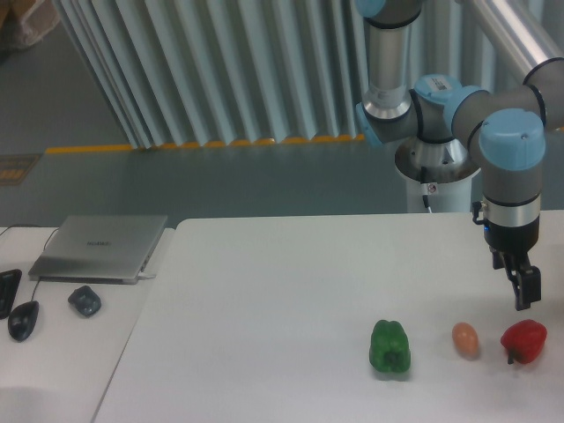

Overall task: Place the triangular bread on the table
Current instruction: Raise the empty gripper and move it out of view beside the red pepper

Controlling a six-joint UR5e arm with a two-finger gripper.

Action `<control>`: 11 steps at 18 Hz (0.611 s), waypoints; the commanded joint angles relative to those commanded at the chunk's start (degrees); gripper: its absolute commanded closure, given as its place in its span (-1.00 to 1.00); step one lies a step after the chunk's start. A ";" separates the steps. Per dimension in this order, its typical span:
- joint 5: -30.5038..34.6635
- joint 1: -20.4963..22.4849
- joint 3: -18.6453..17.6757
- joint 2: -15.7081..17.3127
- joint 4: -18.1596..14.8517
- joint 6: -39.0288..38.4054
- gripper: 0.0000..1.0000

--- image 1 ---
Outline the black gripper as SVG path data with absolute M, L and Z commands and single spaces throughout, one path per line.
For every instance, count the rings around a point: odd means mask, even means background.
M 538 234 L 539 219 L 515 227 L 500 226 L 489 220 L 484 224 L 484 238 L 492 248 L 492 266 L 495 270 L 505 268 L 517 311 L 529 309 L 532 303 L 541 300 L 541 272 L 531 265 L 526 254 L 536 245 Z

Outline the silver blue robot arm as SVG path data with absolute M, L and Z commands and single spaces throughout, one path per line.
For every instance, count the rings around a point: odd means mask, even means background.
M 563 54 L 519 1 L 468 1 L 466 9 L 521 84 L 505 93 L 446 75 L 406 82 L 419 1 L 359 1 L 368 41 L 368 88 L 356 107 L 372 145 L 400 141 L 396 167 L 428 200 L 434 185 L 483 177 L 472 218 L 493 267 L 506 272 L 516 308 L 541 298 L 528 254 L 538 240 L 545 134 L 563 124 Z

